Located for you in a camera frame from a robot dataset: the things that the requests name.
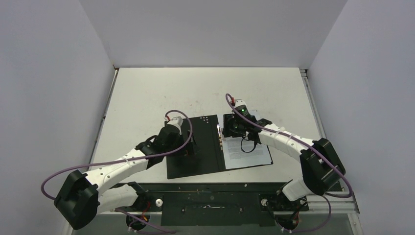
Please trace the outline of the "grey and black folder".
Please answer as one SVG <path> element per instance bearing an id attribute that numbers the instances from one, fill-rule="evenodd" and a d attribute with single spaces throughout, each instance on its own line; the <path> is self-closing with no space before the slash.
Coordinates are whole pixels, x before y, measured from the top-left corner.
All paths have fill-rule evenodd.
<path id="1" fill-rule="evenodd" d="M 184 121 L 184 138 L 192 133 L 190 144 L 179 156 L 167 157 L 167 178 L 177 179 L 229 170 L 272 165 L 270 150 L 241 137 L 224 137 L 224 121 L 230 114 L 190 118 Z"/>

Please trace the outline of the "printed paper sheet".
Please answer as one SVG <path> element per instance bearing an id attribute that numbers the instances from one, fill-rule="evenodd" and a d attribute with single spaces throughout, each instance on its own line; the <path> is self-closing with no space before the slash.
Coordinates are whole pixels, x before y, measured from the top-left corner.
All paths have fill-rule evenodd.
<path id="1" fill-rule="evenodd" d="M 217 119 L 222 139 L 225 170 L 273 164 L 272 157 L 267 146 L 258 144 L 254 147 L 253 141 L 246 141 L 241 137 L 225 137 L 225 131 L 223 130 L 224 115 L 218 114 Z"/>

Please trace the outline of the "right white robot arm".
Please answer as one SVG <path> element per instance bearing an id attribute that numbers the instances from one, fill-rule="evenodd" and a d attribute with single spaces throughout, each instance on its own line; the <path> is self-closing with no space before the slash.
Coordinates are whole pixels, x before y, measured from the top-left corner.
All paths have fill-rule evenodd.
<path id="1" fill-rule="evenodd" d="M 267 119 L 242 118 L 237 114 L 223 115 L 222 135 L 226 138 L 241 137 L 298 159 L 302 176 L 289 180 L 277 195 L 277 205 L 283 210 L 291 209 L 296 200 L 309 194 L 326 194 L 345 178 L 346 170 L 332 143 L 325 138 L 303 138 Z"/>

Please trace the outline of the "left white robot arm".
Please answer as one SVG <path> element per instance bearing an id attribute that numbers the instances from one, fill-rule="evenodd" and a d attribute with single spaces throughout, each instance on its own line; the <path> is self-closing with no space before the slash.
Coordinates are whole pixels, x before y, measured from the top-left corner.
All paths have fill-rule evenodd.
<path id="1" fill-rule="evenodd" d="M 180 124 L 169 122 L 157 135 L 139 143 L 114 162 L 101 163 L 84 173 L 78 169 L 71 172 L 55 197 L 54 205 L 75 230 L 84 228 L 102 212 L 120 207 L 140 211 L 145 207 L 146 197 L 138 184 L 116 185 L 160 163 L 166 156 L 185 155 L 192 138 L 192 129 L 184 138 Z"/>

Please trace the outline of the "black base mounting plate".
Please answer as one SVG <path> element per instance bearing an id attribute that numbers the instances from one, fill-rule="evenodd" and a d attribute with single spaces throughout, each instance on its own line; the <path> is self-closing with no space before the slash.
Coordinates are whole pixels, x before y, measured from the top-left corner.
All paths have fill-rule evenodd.
<path id="1" fill-rule="evenodd" d="M 138 200 L 124 207 L 133 214 L 160 215 L 163 226 L 273 226 L 274 218 L 294 219 L 309 209 L 306 197 L 279 197 L 282 183 L 143 183 Z"/>

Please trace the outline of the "aluminium frame rail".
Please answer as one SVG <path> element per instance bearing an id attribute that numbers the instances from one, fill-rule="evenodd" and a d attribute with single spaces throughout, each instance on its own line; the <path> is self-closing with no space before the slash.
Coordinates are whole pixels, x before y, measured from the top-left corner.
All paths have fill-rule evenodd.
<path id="1" fill-rule="evenodd" d="M 65 235 L 361 235 L 354 199 L 301 199 L 290 209 L 272 194 L 166 193 L 160 210 L 106 212 Z"/>

